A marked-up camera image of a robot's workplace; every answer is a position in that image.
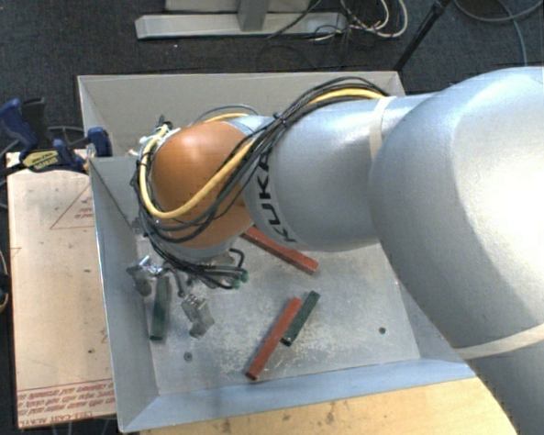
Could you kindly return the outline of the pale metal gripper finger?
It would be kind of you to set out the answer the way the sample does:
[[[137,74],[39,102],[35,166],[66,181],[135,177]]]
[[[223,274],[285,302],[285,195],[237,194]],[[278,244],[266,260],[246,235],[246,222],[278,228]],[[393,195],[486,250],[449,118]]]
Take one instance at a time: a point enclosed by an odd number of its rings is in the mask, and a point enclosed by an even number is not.
[[[127,267],[127,273],[131,276],[135,289],[143,297],[150,296],[153,284],[163,272],[163,267],[155,264],[150,256],[136,259]]]
[[[209,309],[208,300],[191,294],[183,299],[181,307],[189,322],[191,322],[189,335],[193,338],[205,336],[215,323]]]

